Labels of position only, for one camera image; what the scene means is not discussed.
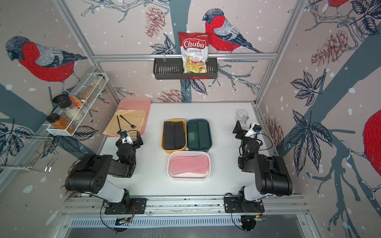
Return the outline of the pink pencil case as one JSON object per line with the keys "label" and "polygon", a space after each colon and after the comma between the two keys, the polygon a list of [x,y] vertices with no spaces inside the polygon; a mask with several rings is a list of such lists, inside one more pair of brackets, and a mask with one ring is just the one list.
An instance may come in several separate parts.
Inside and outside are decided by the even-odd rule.
{"label": "pink pencil case", "polygon": [[173,175],[184,173],[206,174],[208,172],[209,164],[193,164],[193,163],[178,163],[172,162],[169,170]]}
{"label": "pink pencil case", "polygon": [[208,167],[208,158],[199,156],[175,156],[170,162],[170,170],[174,174],[202,170]]}

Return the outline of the black pencil case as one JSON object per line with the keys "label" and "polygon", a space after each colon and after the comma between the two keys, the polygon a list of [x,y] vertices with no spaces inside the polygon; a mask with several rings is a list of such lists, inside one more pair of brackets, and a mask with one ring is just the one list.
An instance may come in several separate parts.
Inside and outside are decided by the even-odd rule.
{"label": "black pencil case", "polygon": [[163,127],[163,148],[165,150],[175,149],[175,127],[173,122],[165,121]]}
{"label": "black pencil case", "polygon": [[174,146],[175,149],[182,149],[186,145],[186,134],[183,122],[174,122]]}

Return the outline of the green pencil case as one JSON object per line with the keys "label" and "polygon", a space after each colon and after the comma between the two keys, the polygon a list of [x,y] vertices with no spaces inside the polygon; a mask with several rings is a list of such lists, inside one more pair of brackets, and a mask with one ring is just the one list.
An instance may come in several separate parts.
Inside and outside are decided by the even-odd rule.
{"label": "green pencil case", "polygon": [[197,123],[188,124],[188,148],[189,150],[198,149],[198,127]]}
{"label": "green pencil case", "polygon": [[210,146],[210,136],[207,122],[198,122],[199,148],[207,149]]}

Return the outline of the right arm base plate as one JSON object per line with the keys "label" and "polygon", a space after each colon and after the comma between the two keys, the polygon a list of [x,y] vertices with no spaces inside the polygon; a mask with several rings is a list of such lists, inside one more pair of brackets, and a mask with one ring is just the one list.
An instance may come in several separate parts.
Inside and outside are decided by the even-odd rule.
{"label": "right arm base plate", "polygon": [[238,196],[227,194],[223,198],[224,210],[226,213],[264,213],[265,208],[262,201],[239,201]]}

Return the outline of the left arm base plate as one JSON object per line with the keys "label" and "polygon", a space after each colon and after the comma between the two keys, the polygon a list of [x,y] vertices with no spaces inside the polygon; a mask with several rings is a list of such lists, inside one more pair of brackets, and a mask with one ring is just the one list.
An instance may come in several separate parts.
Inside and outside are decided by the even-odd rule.
{"label": "left arm base plate", "polygon": [[104,213],[105,215],[144,214],[147,201],[147,198],[130,198],[129,204],[125,201],[120,203],[108,203]]}

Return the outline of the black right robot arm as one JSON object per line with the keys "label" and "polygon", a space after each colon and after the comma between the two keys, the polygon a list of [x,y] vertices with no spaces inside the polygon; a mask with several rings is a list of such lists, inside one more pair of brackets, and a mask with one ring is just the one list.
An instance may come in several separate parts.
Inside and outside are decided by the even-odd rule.
{"label": "black right robot arm", "polygon": [[264,144],[258,138],[262,127],[254,124],[244,130],[240,121],[233,129],[235,138],[241,141],[239,147],[238,167],[242,172],[253,173],[255,182],[243,186],[238,193],[239,202],[258,202],[269,196],[289,196],[293,184],[283,157],[261,154]]}

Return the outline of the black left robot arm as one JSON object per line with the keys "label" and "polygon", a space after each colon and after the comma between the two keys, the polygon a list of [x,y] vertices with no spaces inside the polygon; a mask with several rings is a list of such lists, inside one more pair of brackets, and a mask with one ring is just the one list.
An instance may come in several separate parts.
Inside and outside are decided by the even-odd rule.
{"label": "black left robot arm", "polygon": [[107,180],[107,176],[132,177],[137,165],[136,150],[143,145],[143,140],[137,130],[119,130],[118,135],[117,160],[112,155],[84,156],[69,173],[64,187],[67,191],[91,194],[110,205],[130,210],[129,191]]}

